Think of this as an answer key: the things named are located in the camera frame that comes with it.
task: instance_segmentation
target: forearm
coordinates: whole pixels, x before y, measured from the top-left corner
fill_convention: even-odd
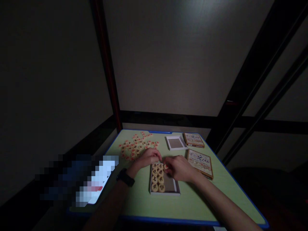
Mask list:
[[[134,178],[139,170],[137,165],[132,165],[126,174]],[[129,187],[119,180],[108,196],[100,204],[98,209],[87,221],[83,230],[112,230],[122,209],[122,205],[127,197]]]
[[[201,173],[198,173],[193,183],[211,204],[217,215],[224,222],[228,230],[261,230],[233,201],[212,184]]]

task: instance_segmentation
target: hand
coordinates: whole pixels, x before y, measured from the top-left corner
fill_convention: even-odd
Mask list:
[[[140,168],[144,168],[154,162],[162,162],[161,154],[157,149],[148,148],[146,151],[141,155],[135,163],[139,165]]]
[[[162,162],[161,154],[157,149],[148,148],[146,151],[128,168],[126,174],[134,178],[137,172],[154,162]]]
[[[194,178],[201,174],[181,155],[166,157],[164,164],[169,167],[164,172],[170,174],[175,180],[193,182]]]

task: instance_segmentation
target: wristwatch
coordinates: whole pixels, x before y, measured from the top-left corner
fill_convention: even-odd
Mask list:
[[[126,170],[127,170],[126,168],[121,170],[121,172],[116,177],[116,181],[121,180],[125,184],[127,184],[128,187],[132,187],[135,183],[135,180],[126,174]]]

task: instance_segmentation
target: table surface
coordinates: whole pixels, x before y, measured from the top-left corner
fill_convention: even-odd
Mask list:
[[[146,141],[159,141],[162,158],[166,156],[185,156],[186,150],[169,151],[165,137],[174,135],[183,135],[182,133],[153,133]],[[141,137],[141,130],[122,130],[113,144],[110,146],[106,155],[118,155],[119,165],[112,172],[103,192],[96,204],[88,204],[83,208],[70,207],[69,212],[73,213],[92,213],[98,205],[103,201],[108,192],[116,183],[116,176],[124,167],[128,168],[131,162],[121,158],[121,150],[119,144],[124,143],[125,140],[132,140],[134,134]],[[250,201],[247,195],[243,192],[241,187],[237,184],[229,171],[217,158],[215,153],[207,145],[205,148],[189,147],[192,150],[203,153],[211,157],[212,169],[214,179],[212,183],[216,185],[225,195],[227,195],[235,204],[237,204],[252,220],[254,220],[260,227],[268,227],[266,219],[258,211],[255,205]],[[203,197],[199,192],[192,188],[186,182],[179,181],[181,196],[167,196],[167,195],[150,195],[150,166],[141,169],[135,177],[135,184],[129,190],[128,196],[123,206],[122,217],[127,219],[134,219],[139,221],[151,222],[166,222],[177,224],[199,224],[199,225],[213,225],[218,226],[219,223],[212,213],[211,209],[206,205]]]

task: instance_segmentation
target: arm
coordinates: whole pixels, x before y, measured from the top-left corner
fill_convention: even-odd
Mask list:
[[[159,151],[149,148],[127,169],[126,174],[131,178],[135,178],[141,168],[158,162],[159,160],[162,161]],[[129,187],[127,184],[119,180],[82,230],[112,230],[121,213],[121,208],[128,191]]]
[[[192,167],[185,157],[166,157],[165,162],[170,166],[170,169],[165,170],[165,172],[171,174],[175,180],[196,185],[228,230],[262,230],[243,210]]]

